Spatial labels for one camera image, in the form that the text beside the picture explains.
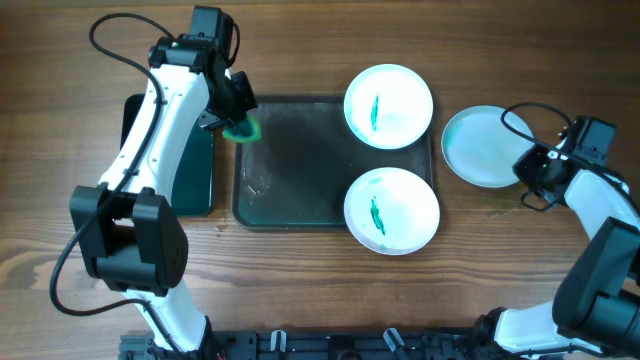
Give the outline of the white plate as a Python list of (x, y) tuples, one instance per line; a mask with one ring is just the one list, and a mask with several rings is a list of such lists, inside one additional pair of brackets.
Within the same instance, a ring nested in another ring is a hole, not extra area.
[(400, 256), (416, 252), (435, 236), (441, 218), (432, 187), (401, 168), (368, 171), (349, 187), (343, 206), (354, 238), (376, 253)]

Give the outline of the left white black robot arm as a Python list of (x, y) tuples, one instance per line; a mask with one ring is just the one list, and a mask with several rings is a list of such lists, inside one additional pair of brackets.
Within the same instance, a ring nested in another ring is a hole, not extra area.
[(209, 319), (183, 280), (188, 239), (171, 206), (194, 126), (236, 143), (260, 139), (256, 100), (243, 72), (229, 74), (237, 45), (203, 32), (163, 37), (143, 72), (149, 82), (118, 157), (95, 187), (75, 189), (70, 210), (87, 273), (136, 305), (168, 358), (216, 359)]

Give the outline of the white plate stained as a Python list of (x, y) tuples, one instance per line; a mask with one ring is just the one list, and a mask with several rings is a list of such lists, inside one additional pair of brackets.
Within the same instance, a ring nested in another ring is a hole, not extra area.
[(426, 82), (413, 70), (379, 64), (351, 81), (343, 111), (347, 126), (361, 142), (376, 149), (397, 150), (427, 132), (434, 100)]

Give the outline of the green yellow sponge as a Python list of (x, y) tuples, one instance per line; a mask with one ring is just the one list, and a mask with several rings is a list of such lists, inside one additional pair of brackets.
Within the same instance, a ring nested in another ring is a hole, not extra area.
[(249, 144), (257, 142), (262, 137), (262, 129), (254, 115), (249, 114), (244, 120), (226, 127), (222, 136), (236, 144)]

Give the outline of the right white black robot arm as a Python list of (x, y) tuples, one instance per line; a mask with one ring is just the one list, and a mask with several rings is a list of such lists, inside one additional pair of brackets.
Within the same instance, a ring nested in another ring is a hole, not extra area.
[(589, 242), (552, 301), (481, 316), (470, 337), (473, 351), (495, 359), (575, 351), (638, 357), (639, 297), (623, 285), (639, 278), (639, 212), (627, 193), (577, 151), (536, 145), (514, 171), (534, 193), (573, 210)]

